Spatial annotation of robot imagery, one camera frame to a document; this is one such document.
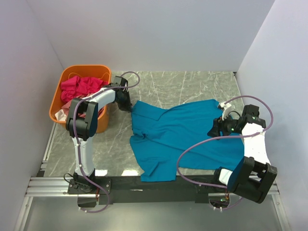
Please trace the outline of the blue t shirt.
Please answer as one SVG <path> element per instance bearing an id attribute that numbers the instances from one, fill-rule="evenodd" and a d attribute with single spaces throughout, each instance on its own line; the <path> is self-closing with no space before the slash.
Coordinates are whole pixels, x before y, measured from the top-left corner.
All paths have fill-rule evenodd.
<path id="1" fill-rule="evenodd" d="M 131 113 L 133 135 L 130 145 L 143 170 L 141 180 L 175 180 L 177 167 L 234 170 L 244 156 L 241 139 L 209 141 L 183 153 L 196 143 L 209 139 L 207 133 L 213 120 L 221 114 L 218 101 L 214 99 L 170 109 L 137 101 Z"/>

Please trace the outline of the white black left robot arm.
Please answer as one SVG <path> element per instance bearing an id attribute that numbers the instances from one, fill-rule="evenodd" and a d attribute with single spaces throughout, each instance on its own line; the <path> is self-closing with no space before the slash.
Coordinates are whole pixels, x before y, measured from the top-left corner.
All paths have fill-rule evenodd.
<path id="1" fill-rule="evenodd" d="M 116 76 L 112 83 L 103 86 L 98 92 L 85 98 L 74 98 L 71 102 L 65 128 L 75 147 L 76 169 L 73 179 L 84 193 L 96 189 L 92 138 L 98 128 L 99 111 L 110 103 L 116 103 L 121 111 L 131 112 L 129 88 L 128 80 Z"/>

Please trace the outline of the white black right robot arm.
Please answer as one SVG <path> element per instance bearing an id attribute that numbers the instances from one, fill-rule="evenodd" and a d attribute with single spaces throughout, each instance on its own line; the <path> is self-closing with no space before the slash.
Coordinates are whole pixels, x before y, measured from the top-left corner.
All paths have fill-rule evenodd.
<path id="1" fill-rule="evenodd" d="M 246 105 L 238 119 L 231 117 L 232 105 L 220 103 L 222 116 L 213 120 L 213 127 L 207 133 L 210 137 L 229 136 L 236 133 L 244 137 L 244 157 L 235 170 L 220 167 L 211 180 L 213 190 L 224 189 L 258 204 L 268 194 L 277 168 L 270 164 L 265 146 L 266 121 L 259 117 L 259 107 Z"/>

